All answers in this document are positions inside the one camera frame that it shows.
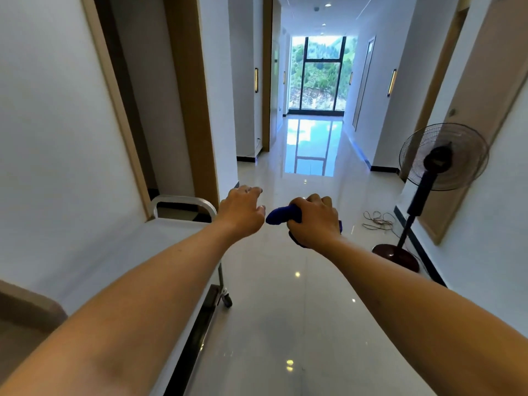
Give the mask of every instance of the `fan base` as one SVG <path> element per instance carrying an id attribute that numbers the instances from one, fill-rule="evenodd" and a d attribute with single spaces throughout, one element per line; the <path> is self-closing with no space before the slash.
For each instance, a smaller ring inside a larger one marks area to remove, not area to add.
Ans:
<path id="1" fill-rule="evenodd" d="M 374 246 L 372 252 L 384 259 L 395 262 L 400 266 L 404 266 L 415 273 L 420 271 L 420 266 L 416 258 L 408 251 L 399 249 L 393 244 L 379 244 Z"/>

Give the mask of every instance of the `wall light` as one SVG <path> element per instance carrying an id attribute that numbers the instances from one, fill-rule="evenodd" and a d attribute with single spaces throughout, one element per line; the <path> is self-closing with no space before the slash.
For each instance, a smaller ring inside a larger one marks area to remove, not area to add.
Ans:
<path id="1" fill-rule="evenodd" d="M 259 68 L 255 68 L 255 93 L 259 92 Z"/>
<path id="2" fill-rule="evenodd" d="M 398 73 L 398 70 L 392 71 L 392 79 L 391 79 L 391 84 L 389 86 L 389 91 L 387 92 L 387 97 L 390 97 L 392 90 L 394 89 L 394 82 L 396 81 L 397 73 Z"/>

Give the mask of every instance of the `cart wheel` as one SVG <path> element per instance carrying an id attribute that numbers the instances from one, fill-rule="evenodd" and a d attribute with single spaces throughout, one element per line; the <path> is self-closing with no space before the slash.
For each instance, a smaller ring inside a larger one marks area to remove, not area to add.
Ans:
<path id="1" fill-rule="evenodd" d="M 231 297 L 229 297 L 229 293 L 222 295 L 222 301 L 224 302 L 224 306 L 227 308 L 230 308 L 233 305 L 233 301 L 231 300 Z"/>

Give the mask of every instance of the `standing fan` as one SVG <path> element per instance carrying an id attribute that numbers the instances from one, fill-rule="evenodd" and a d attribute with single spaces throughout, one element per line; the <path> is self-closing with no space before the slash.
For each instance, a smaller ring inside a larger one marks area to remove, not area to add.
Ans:
<path id="1" fill-rule="evenodd" d="M 430 191 L 448 191 L 469 185 L 488 163 L 489 147 L 474 129 L 459 123 L 438 123 L 416 131 L 403 144 L 400 167 L 408 152 L 416 150 L 408 179 L 418 185 L 407 209 L 409 217 L 397 246 L 379 244 L 372 252 L 404 266 L 420 270 L 416 258 L 403 249 L 414 219 L 422 213 Z"/>

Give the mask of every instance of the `glossy floor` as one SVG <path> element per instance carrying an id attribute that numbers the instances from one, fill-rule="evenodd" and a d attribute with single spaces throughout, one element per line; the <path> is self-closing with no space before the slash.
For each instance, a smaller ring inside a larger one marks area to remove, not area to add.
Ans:
<path id="1" fill-rule="evenodd" d="M 369 172 L 338 119 L 291 117 L 241 184 L 261 186 L 268 212 L 297 196 L 329 195 L 343 235 L 367 249 L 395 243 L 364 211 L 392 212 L 403 183 Z M 223 259 L 233 307 L 220 305 L 187 395 L 431 395 L 337 269 L 264 227 Z"/>

